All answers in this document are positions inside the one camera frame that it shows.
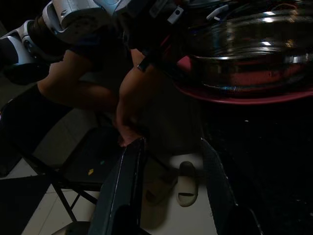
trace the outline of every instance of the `chair backrest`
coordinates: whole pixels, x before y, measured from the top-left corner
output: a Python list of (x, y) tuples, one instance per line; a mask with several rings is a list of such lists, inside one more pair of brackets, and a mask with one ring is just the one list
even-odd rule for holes
[(0, 134), (26, 153), (33, 153), (70, 107), (46, 99), (37, 85), (8, 102), (0, 114)]

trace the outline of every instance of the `chair seat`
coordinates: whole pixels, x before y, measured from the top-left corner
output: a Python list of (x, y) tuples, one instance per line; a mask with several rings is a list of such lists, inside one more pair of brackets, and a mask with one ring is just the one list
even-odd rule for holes
[(113, 127), (89, 130), (60, 169), (60, 173), (83, 190), (100, 190), (124, 151)]

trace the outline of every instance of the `person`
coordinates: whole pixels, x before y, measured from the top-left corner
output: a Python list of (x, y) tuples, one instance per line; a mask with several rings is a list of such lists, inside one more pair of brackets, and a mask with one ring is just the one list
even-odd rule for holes
[(118, 97), (103, 86), (80, 81), (85, 73), (99, 67), (104, 53), (113, 53), (110, 48), (118, 41), (108, 28), (85, 37), (65, 52), (62, 61), (52, 64), (49, 75), (37, 85), (41, 94), (53, 102), (115, 114), (114, 125), (122, 137), (120, 145), (125, 147), (142, 136), (132, 118), (159, 90), (164, 75), (152, 66), (140, 71), (137, 65), (144, 55), (132, 49), (133, 68), (121, 83)]

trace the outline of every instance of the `black chair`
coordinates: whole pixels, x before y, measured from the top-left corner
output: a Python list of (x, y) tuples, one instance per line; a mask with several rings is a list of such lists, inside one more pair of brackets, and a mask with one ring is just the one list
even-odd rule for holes
[[(123, 149), (117, 143), (118, 132), (113, 127), (99, 127), (87, 132), (59, 171), (33, 156), (33, 152), (48, 131), (71, 108), (55, 104), (43, 97), (37, 85), (8, 102), (0, 114), (0, 136), (18, 150), (38, 173), (46, 174), (73, 222), (72, 209), (79, 196), (96, 204), (85, 190), (99, 191), (110, 171), (118, 163)], [(62, 193), (70, 188), (78, 196), (70, 206)]]

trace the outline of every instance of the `slipper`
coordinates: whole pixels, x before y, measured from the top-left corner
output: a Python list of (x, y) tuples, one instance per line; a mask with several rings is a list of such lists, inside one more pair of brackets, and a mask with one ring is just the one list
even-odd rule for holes
[(194, 204), (198, 196), (196, 169), (191, 162), (182, 162), (179, 166), (176, 199), (182, 207)]
[(177, 183), (178, 170), (170, 169), (147, 187), (145, 198), (150, 206), (160, 203)]

